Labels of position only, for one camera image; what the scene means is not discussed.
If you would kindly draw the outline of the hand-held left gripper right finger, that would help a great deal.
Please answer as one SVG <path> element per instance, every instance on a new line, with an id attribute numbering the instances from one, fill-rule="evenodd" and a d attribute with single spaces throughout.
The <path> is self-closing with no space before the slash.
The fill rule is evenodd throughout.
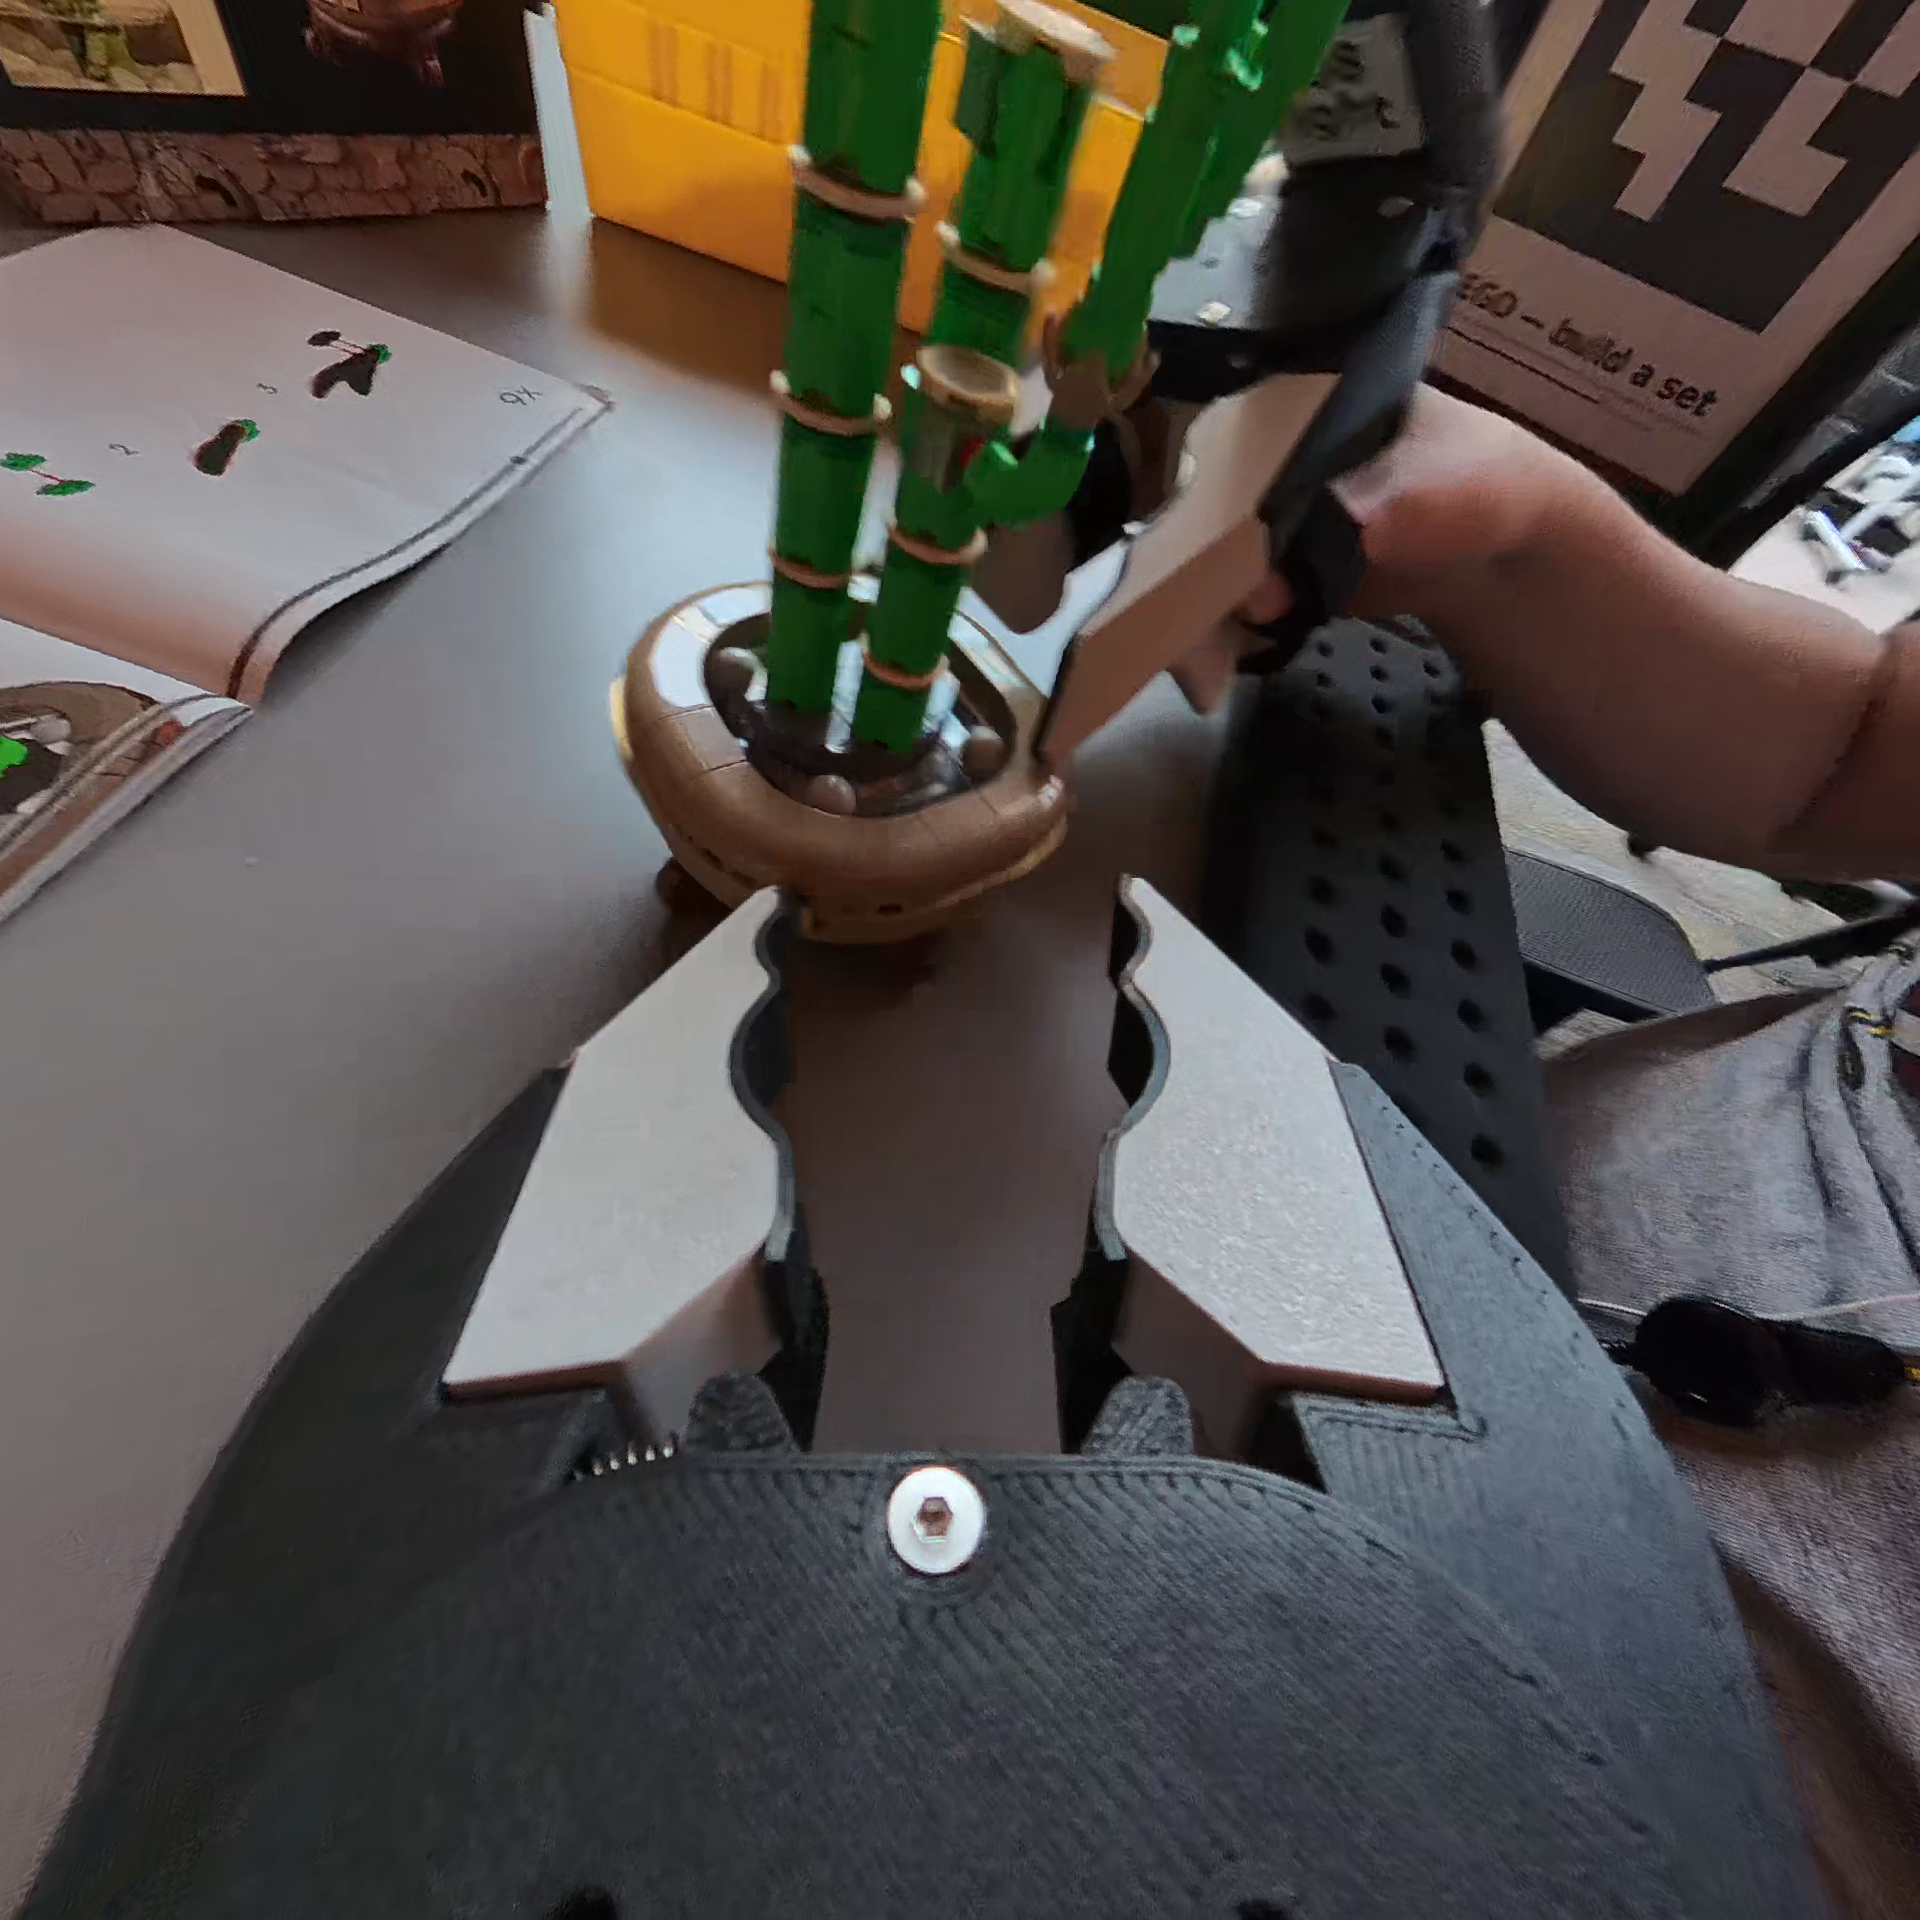
<path id="1" fill-rule="evenodd" d="M 1284 1398 L 1440 1408 L 1446 1368 L 1329 1049 L 1152 884 L 1118 880 L 1106 1128 L 1054 1309 L 1060 1437 L 1173 1382 L 1194 1442 L 1257 1458 Z"/>

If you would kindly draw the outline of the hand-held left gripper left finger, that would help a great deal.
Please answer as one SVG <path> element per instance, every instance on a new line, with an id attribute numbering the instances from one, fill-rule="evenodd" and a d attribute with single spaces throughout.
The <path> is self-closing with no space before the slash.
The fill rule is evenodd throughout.
<path id="1" fill-rule="evenodd" d="M 762 888 L 580 1049 L 452 1346 L 454 1400 L 605 1389 L 665 1445 L 758 1377 L 813 1441 L 826 1289 L 778 1098 L 798 922 Z"/>

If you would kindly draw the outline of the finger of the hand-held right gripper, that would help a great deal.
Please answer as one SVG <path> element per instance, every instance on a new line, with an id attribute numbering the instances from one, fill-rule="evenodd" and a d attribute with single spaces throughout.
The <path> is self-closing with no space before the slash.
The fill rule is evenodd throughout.
<path id="1" fill-rule="evenodd" d="M 1050 770 L 1064 770 L 1165 666 L 1173 614 L 1156 542 L 1138 533 L 1102 564 L 1098 594 L 1066 641 L 1044 712 L 1040 762 Z"/>
<path id="2" fill-rule="evenodd" d="M 1286 370 L 1197 416 L 1186 488 L 1144 532 L 1122 576 L 1122 704 L 1157 677 L 1173 677 L 1197 712 L 1221 704 L 1257 652 L 1248 605 L 1277 573 L 1265 500 L 1336 388 L 1334 370 Z"/>

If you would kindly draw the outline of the green lego bamboo branch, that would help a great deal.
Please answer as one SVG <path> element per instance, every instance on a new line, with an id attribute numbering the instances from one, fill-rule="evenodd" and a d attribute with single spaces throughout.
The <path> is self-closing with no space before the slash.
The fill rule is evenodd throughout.
<path id="1" fill-rule="evenodd" d="M 1193 4 L 1168 34 L 1098 265 L 1044 337 L 1050 405 L 1021 448 L 984 446 L 962 492 L 984 528 L 1056 514 L 1077 492 L 1102 422 L 1150 384 L 1157 278 L 1189 257 L 1316 80 L 1346 4 Z"/>

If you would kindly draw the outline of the lego bamboo plant model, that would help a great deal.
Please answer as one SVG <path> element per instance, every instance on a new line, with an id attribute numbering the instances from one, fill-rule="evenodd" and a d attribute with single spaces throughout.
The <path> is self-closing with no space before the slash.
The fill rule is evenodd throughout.
<path id="1" fill-rule="evenodd" d="M 965 28 L 970 173 L 940 228 L 946 321 L 897 370 L 941 4 L 813 4 L 769 576 L 662 610 L 610 685 L 610 736 L 669 874 L 724 908 L 785 890 L 820 945 L 909 945 L 1064 838 L 1040 693 L 962 598 L 998 486 L 1032 478 L 1016 358 L 1048 280 L 1109 42 L 1046 4 Z"/>

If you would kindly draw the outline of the person's right forearm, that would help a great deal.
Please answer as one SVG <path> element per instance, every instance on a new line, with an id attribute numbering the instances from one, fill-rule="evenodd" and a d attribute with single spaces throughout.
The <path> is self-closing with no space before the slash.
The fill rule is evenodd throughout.
<path id="1" fill-rule="evenodd" d="M 1425 614 L 1524 753 L 1658 849 L 1918 874 L 1918 624 L 1749 584 L 1582 488 Z"/>

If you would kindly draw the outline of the lego instruction booklet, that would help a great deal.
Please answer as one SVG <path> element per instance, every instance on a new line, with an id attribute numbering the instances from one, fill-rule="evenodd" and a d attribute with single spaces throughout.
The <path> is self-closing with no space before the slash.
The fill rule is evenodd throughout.
<path id="1" fill-rule="evenodd" d="M 4 262 L 4 916 L 608 398 L 172 228 Z"/>

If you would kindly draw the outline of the black lego set box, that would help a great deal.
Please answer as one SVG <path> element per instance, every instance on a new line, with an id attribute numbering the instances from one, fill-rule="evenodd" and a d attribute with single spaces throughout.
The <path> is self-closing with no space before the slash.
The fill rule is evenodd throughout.
<path id="1" fill-rule="evenodd" d="M 4 201 L 53 228 L 546 201 L 525 4 L 6 4 Z"/>

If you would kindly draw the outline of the person's right hand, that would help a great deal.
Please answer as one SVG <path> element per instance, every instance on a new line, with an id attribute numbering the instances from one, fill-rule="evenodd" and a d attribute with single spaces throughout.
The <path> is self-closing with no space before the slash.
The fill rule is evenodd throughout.
<path id="1" fill-rule="evenodd" d="M 1460 592 L 1616 497 L 1524 424 L 1421 384 L 1385 452 L 1329 480 L 1321 501 L 1358 552 L 1346 610 L 1434 621 Z"/>

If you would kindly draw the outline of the black perforated pad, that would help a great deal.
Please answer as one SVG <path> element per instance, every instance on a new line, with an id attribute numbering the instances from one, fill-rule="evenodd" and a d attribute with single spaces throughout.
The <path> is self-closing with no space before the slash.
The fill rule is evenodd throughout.
<path id="1" fill-rule="evenodd" d="M 1340 620 L 1236 688 L 1197 922 L 1574 1290 L 1484 712 L 1438 644 Z"/>

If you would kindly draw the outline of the black framed tag sign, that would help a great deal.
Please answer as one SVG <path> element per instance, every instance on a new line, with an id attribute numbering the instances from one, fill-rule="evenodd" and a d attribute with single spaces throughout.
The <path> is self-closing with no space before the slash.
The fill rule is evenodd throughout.
<path id="1" fill-rule="evenodd" d="M 1549 4 L 1434 370 L 1680 500 L 1918 260 L 1914 4 Z"/>

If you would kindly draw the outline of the grey hooded jacket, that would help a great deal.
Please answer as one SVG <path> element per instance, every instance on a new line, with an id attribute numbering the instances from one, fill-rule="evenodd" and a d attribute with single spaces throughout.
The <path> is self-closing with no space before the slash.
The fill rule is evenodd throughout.
<path id="1" fill-rule="evenodd" d="M 1624 1028 L 1548 1073 L 1570 1274 L 1918 1356 L 1918 945 L 1826 994 Z M 1757 1428 L 1653 1404 L 1757 1652 L 1840 1918 L 1918 1914 L 1918 1385 Z"/>

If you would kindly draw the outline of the yellow plastic bin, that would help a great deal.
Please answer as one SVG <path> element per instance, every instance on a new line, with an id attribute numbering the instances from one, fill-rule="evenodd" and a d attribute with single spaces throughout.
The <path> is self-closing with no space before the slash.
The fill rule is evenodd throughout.
<path id="1" fill-rule="evenodd" d="M 1048 313 L 1088 284 L 1168 49 L 1097 6 L 1060 8 L 1104 38 L 1112 62 L 1054 230 Z M 592 214 L 785 280 L 810 6 L 554 4 L 553 14 Z"/>

